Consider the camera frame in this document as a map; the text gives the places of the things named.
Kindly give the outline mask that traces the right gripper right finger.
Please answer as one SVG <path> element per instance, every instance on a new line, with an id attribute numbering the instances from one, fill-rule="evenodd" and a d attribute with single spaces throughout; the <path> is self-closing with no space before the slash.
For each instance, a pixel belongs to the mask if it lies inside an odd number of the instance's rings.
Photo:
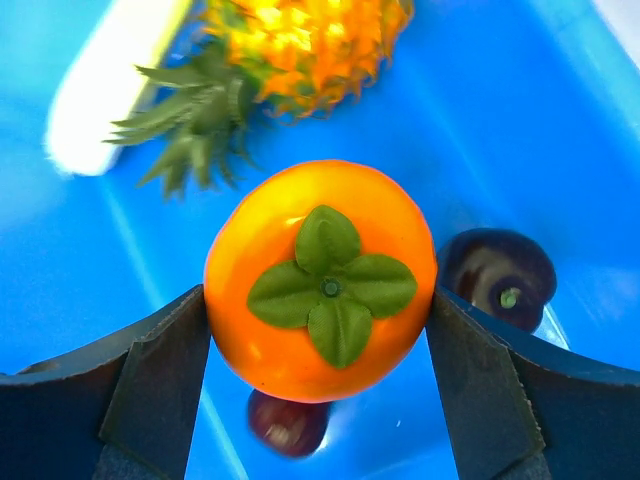
<path id="1" fill-rule="evenodd" d="M 462 479 L 636 479 L 639 374 L 437 288 L 426 334 Z"/>

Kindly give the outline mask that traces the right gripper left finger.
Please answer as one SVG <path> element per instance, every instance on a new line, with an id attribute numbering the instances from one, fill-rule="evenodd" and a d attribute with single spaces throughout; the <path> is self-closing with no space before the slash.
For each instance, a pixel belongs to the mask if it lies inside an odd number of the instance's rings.
<path id="1" fill-rule="evenodd" d="M 181 479 L 210 346 L 203 288 L 1 377 L 4 479 Z"/>

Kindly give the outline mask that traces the orange persimmon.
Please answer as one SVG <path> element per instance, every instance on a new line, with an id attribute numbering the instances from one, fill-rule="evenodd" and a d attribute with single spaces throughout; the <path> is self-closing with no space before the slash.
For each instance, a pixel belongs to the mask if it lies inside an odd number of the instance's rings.
<path id="1" fill-rule="evenodd" d="M 378 383 L 420 336 L 437 274 L 416 203 L 390 177 L 317 160 L 252 191 L 204 269 L 216 346 L 246 383 L 307 403 Z"/>

